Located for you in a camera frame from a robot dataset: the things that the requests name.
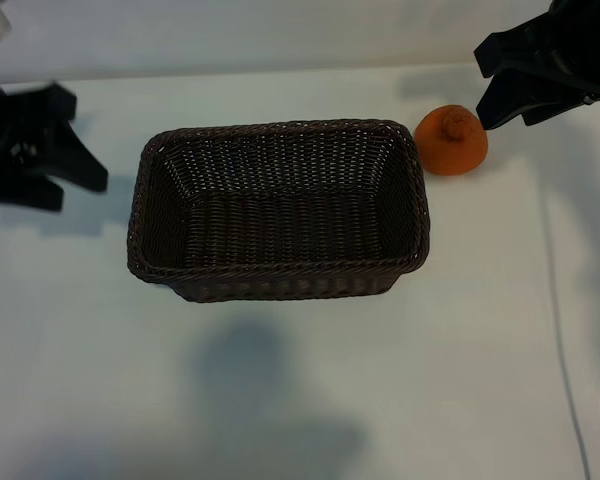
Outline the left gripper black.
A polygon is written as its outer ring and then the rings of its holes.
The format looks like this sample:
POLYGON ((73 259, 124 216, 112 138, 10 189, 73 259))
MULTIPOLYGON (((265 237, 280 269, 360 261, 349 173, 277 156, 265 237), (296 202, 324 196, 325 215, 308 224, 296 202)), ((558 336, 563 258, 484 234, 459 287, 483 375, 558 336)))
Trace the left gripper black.
POLYGON ((26 91, 8 94, 0 88, 0 204, 50 212, 62 209, 63 189, 45 175, 66 180, 92 192, 105 192, 108 171, 72 129, 77 97, 57 83, 31 93, 28 110, 36 146, 36 166, 27 154, 12 155, 17 144, 16 118, 26 91))

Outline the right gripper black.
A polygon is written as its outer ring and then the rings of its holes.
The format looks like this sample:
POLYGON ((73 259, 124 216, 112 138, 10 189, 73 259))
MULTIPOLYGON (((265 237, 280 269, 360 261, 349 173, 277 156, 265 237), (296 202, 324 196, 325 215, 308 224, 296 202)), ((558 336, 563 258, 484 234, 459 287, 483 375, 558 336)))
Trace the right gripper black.
POLYGON ((535 125, 600 99, 600 1, 554 1, 474 50, 490 81, 476 107, 486 130, 521 116, 535 125))

